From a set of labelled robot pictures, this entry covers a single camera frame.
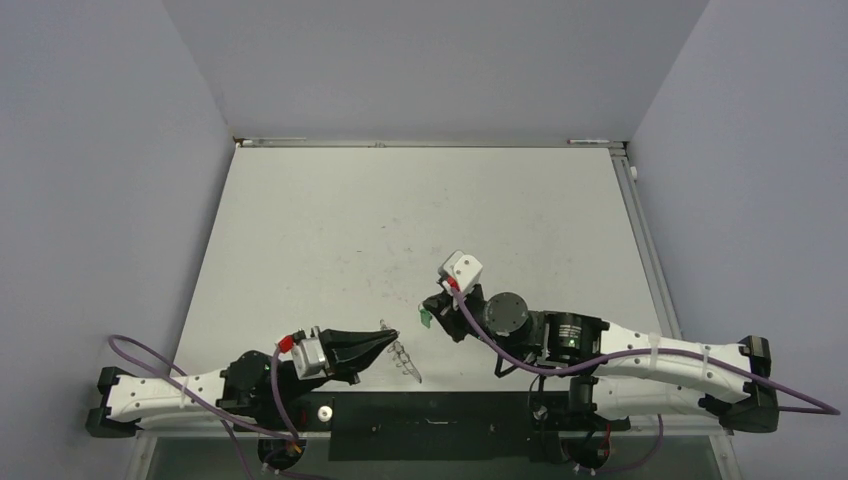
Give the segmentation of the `green key tag with key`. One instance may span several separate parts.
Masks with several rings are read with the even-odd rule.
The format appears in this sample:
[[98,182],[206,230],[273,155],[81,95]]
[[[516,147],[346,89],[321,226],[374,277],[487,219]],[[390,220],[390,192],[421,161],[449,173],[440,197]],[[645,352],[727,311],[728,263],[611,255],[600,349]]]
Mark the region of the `green key tag with key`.
[[423,305],[418,306],[420,323],[427,329],[430,329],[433,322],[432,313]]

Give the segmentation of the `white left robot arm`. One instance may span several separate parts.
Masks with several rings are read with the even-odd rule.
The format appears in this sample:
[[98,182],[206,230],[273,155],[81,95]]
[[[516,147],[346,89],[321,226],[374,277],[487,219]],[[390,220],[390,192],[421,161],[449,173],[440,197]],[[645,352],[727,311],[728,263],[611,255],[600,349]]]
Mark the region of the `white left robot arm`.
[[213,417],[267,437],[297,441],[299,426],[329,421],[301,399],[330,381],[356,385],[360,375],[395,343],[395,329],[341,331],[313,327],[282,337],[272,353],[249,350],[224,368],[188,374],[151,366],[147,377],[119,367],[101,370],[100,403],[87,413],[94,438],[131,438],[170,422]]

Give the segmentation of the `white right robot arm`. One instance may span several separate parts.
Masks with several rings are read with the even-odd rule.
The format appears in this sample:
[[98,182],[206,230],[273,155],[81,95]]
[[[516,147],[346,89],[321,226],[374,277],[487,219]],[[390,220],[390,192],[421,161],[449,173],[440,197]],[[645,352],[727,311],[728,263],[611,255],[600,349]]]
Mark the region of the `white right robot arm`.
[[461,342],[497,345],[495,374],[548,370],[570,380],[567,419],[589,428],[600,419],[635,415],[711,417],[730,430],[772,433],[779,421],[767,339],[699,344],[642,333],[598,317],[534,311],[512,292],[485,298],[475,287],[462,305],[447,292],[419,307],[424,325],[437,321]]

